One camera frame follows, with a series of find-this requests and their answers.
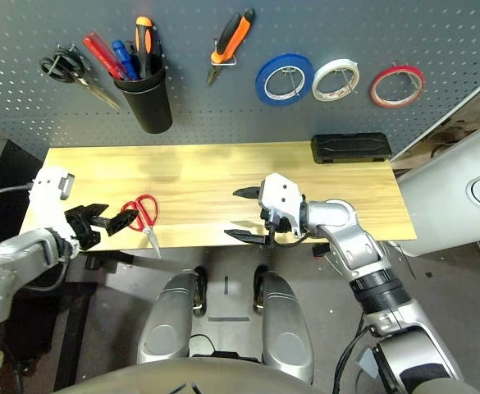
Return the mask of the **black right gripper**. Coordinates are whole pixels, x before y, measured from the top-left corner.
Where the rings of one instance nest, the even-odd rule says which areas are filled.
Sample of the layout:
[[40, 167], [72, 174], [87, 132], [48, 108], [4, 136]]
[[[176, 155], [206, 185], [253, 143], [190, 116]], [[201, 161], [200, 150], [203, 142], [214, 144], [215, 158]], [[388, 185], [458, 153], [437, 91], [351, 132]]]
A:
[[[232, 194], [245, 199], [257, 199], [261, 188], [259, 186], [249, 186], [235, 190]], [[290, 222], [287, 218], [279, 217], [277, 214], [269, 212], [265, 208], [261, 210], [260, 218], [264, 220], [265, 229], [268, 234], [265, 236], [255, 235], [250, 231], [230, 229], [224, 232], [238, 241], [251, 245], [264, 246], [297, 246], [296, 242], [281, 243], [276, 240], [277, 233], [287, 233], [291, 231]]]

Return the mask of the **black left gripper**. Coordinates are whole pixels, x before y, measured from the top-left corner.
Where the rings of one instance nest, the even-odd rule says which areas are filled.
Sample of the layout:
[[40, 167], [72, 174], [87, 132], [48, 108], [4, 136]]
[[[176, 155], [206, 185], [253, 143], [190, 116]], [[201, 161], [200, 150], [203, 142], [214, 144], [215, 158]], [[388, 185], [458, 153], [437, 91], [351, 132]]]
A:
[[113, 218], [99, 217], [107, 208], [107, 204], [89, 204], [64, 212], [82, 250], [88, 250], [100, 242], [100, 233], [94, 231], [91, 225], [104, 228], [112, 236], [128, 227], [139, 216], [137, 209], [123, 209]]

